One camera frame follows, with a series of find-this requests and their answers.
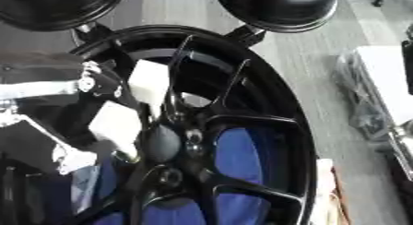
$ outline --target black wheel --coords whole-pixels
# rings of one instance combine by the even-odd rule
[[[177,26],[116,31],[72,53],[109,65],[122,78],[139,59],[167,64],[172,85],[161,117],[136,143],[143,159],[117,166],[122,176],[112,194],[64,224],[89,224],[116,211],[127,215],[127,224],[148,224],[148,213],[156,216],[156,211],[182,207],[194,207],[201,216],[190,219],[191,224],[234,224],[223,214],[233,205],[228,196],[243,196],[242,203],[256,205],[247,211],[257,213],[251,224],[308,223],[316,182],[311,132],[291,90],[255,53],[216,33]],[[203,103],[193,104],[187,96]],[[54,126],[67,138],[87,144],[93,138],[86,125],[103,102],[82,96],[63,110]],[[230,131],[241,131],[254,142],[251,155],[259,161],[248,164],[237,155],[234,167],[247,171],[256,168],[247,165],[259,165],[259,177],[250,180],[221,167],[231,161],[222,159],[221,148],[244,141],[226,144]],[[223,209],[222,200],[227,201]],[[238,219],[237,224],[247,223]]]

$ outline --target white block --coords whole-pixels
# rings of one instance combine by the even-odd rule
[[[142,130],[142,124],[135,110],[106,101],[90,122],[88,130],[98,140],[110,140],[117,150],[131,159],[136,158],[134,142]]]
[[[128,80],[137,101],[147,103],[155,117],[160,115],[160,106],[170,86],[170,71],[167,65],[139,60]]]

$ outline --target robotic arm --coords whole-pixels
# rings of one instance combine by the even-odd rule
[[[76,103],[82,92],[109,95],[117,102],[111,102],[111,106],[140,123],[139,104],[109,69],[94,62],[83,63],[71,54],[0,54],[0,151],[43,172],[61,174],[99,163],[116,151],[130,161],[138,160],[133,141],[139,126],[130,137],[132,142],[105,134],[101,128],[95,132],[92,129],[98,141],[85,151],[68,144],[49,124],[24,112],[28,108]],[[94,122],[105,124],[105,117]]]

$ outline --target wheel spoke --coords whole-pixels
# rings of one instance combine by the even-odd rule
[[[225,88],[220,92],[215,102],[219,101],[225,106],[225,102],[230,95],[230,92],[233,90],[235,85],[242,79],[242,72],[245,68],[250,65],[250,60],[246,59],[238,66],[238,69],[230,76],[229,81]]]
[[[212,188],[204,188],[195,202],[204,216],[206,225],[218,225],[217,203]]]
[[[172,56],[172,59],[169,63],[171,87],[173,87],[173,84],[175,83],[176,77],[181,66],[181,62],[192,51],[190,44],[193,38],[194,36],[192,35],[186,37]]]
[[[290,202],[301,203],[302,198],[298,195],[281,192],[277,189],[269,188],[261,184],[253,184],[241,179],[232,178],[223,174],[216,174],[212,180],[217,185],[220,193],[244,194],[263,198],[274,203],[279,199],[286,199]]]
[[[87,208],[86,210],[80,212],[69,221],[63,224],[67,225],[83,225],[89,224],[95,220],[101,219],[114,212],[119,212],[123,206],[130,203],[131,195],[122,192],[115,192],[99,202],[98,205]]]
[[[291,129],[298,129],[298,123],[291,118],[285,118],[269,114],[254,114],[241,111],[227,111],[212,115],[206,120],[208,125],[226,125],[233,127],[262,127],[268,126],[275,128],[281,132]]]

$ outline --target blue cloth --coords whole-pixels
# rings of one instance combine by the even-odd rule
[[[254,142],[245,129],[226,131],[218,140],[216,165],[231,177],[262,184],[263,174]],[[254,225],[258,223],[266,202],[248,195],[219,195],[217,198],[219,224]],[[205,224],[195,202],[176,209],[149,207],[145,211],[146,225]]]

